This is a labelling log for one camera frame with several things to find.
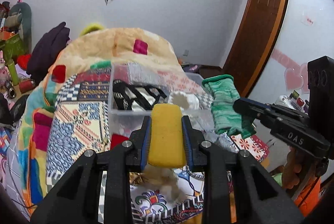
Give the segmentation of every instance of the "green towel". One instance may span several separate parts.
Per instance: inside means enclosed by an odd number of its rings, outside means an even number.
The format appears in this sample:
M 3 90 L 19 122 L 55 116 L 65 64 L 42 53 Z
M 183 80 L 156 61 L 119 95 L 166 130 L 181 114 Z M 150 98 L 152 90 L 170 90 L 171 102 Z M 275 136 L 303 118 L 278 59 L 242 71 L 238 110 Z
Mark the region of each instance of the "green towel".
M 233 103 L 240 95 L 233 83 L 231 75 L 224 74 L 204 79 L 202 85 L 213 96 L 211 105 L 215 132 L 222 134 L 228 131 L 228 136 L 241 134 L 242 138 L 255 134 L 255 130 L 248 117 L 241 116 L 233 109 Z

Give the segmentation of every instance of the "wooden door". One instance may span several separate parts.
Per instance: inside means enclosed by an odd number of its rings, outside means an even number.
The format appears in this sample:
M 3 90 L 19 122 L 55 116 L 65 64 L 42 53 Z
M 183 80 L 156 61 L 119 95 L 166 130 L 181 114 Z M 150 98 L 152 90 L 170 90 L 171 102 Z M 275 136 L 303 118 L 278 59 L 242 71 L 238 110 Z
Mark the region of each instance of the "wooden door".
M 281 0 L 248 0 L 238 33 L 222 70 L 224 74 L 234 77 L 235 87 L 241 96 L 245 97 L 250 92 L 250 89 L 245 89 L 268 44 L 280 2 Z

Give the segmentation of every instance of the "patterned quilt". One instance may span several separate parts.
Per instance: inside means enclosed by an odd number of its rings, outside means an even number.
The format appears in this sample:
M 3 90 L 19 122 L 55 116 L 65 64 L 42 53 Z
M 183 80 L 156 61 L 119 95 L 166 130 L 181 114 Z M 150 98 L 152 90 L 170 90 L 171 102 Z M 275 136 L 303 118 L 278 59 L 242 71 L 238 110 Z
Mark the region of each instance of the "patterned quilt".
M 135 52 L 138 42 L 146 53 Z M 65 80 L 85 72 L 100 62 L 136 62 L 157 70 L 183 73 L 171 44 L 164 38 L 139 28 L 113 28 L 89 33 L 74 40 L 58 55 L 47 76 L 27 99 L 18 133 L 18 162 L 22 194 L 26 206 L 39 203 L 47 193 L 46 149 L 59 89 L 53 70 L 64 65 Z
M 113 135 L 109 132 L 107 120 L 110 71 L 110 68 L 105 68 L 71 76 L 59 90 L 47 149 L 46 184 L 48 191 L 85 150 L 94 149 L 96 152 L 103 152 L 110 149 L 109 135 L 111 134 L 111 138 Z M 198 88 L 190 80 L 183 83 L 186 84 L 184 89 L 189 91 L 196 89 L 196 93 L 200 92 L 197 90 L 200 87 Z M 202 132 L 214 129 L 210 105 L 206 104 L 206 107 L 208 116 L 204 115 L 200 119 L 190 115 L 192 126 Z M 116 134 L 129 137 L 130 132 L 131 130 L 124 129 L 121 133 Z M 239 149 L 247 149 L 259 161 L 268 153 L 265 144 L 255 136 L 245 140 L 241 139 L 241 135 L 233 137 L 233 140 L 226 134 L 224 137 L 234 152 Z M 179 223 L 202 212 L 204 174 L 192 173 L 187 166 L 175 169 L 174 172 L 178 177 L 179 189 L 187 198 L 182 201 L 170 201 L 166 198 L 168 193 L 164 192 L 165 189 L 157 189 L 149 184 L 131 185 L 134 223 L 157 221 L 159 223 Z M 107 172 L 104 172 L 98 211 L 100 223 L 104 222 L 106 177 Z
M 140 40 L 147 44 L 147 54 L 134 52 Z M 100 61 L 123 64 L 135 62 L 156 71 L 173 72 L 165 77 L 187 80 L 170 43 L 153 33 L 132 28 L 107 29 L 78 38 L 58 56 L 40 85 L 28 97 L 18 133 L 18 162 L 23 198 L 27 206 L 40 202 L 70 165 L 87 149 L 102 152 L 110 148 L 107 121 L 110 68 L 89 70 Z M 64 83 L 53 81 L 58 65 L 66 66 Z M 198 86 L 189 91 L 203 94 Z M 192 125 L 199 130 L 213 130 L 213 120 L 194 117 Z M 131 131 L 119 132 L 128 136 Z M 259 140 L 235 137 L 231 146 L 248 149 L 259 160 L 268 149 Z M 191 173 L 186 167 L 174 171 L 180 189 L 188 196 L 183 202 L 169 202 L 160 189 L 132 186 L 133 217 L 145 223 L 178 223 L 201 213 L 203 207 L 203 174 Z M 99 222 L 104 215 L 104 181 L 101 184 Z

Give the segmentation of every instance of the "dark purple clothing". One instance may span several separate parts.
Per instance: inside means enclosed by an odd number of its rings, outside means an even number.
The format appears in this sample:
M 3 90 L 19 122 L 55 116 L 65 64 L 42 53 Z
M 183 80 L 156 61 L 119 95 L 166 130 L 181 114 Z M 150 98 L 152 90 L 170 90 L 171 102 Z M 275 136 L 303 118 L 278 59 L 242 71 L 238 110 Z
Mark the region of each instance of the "dark purple clothing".
M 62 22 L 53 28 L 36 44 L 27 65 L 27 74 L 38 85 L 47 75 L 49 67 L 56 61 L 58 54 L 66 47 L 69 41 L 70 29 Z

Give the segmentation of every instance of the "metal bolt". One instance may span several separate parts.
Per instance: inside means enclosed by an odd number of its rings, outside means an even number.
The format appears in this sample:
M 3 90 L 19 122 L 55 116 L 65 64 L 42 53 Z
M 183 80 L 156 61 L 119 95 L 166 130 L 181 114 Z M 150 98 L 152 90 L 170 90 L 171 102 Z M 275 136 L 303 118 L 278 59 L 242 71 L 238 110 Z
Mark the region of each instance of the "metal bolt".
M 130 140 L 125 140 L 122 142 L 122 146 L 125 148 L 128 148 L 132 145 L 132 142 Z
M 211 146 L 211 142 L 210 142 L 210 141 L 203 141 L 203 142 L 201 143 L 201 145 L 202 145 L 203 147 L 205 147 L 205 148 L 208 148 L 208 147 Z
M 245 149 L 240 150 L 239 153 L 242 157 L 248 157 L 250 155 L 249 151 Z
M 92 149 L 88 149 L 83 154 L 86 157 L 91 157 L 94 154 L 94 151 Z

